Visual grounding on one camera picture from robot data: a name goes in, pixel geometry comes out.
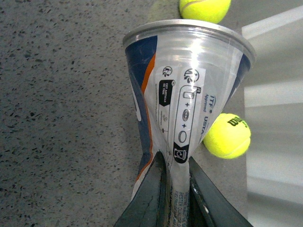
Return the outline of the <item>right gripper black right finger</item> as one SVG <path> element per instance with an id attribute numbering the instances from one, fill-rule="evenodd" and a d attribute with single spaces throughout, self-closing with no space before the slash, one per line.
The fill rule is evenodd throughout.
<path id="1" fill-rule="evenodd" d="M 191 157 L 190 227 L 250 227 L 248 222 L 222 195 L 199 164 Z"/>

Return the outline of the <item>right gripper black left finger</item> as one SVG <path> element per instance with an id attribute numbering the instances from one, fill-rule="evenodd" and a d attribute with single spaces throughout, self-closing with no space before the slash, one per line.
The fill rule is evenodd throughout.
<path id="1" fill-rule="evenodd" d="M 115 227 L 166 227 L 170 215 L 172 180 L 163 154 L 156 153 L 135 196 Z"/>

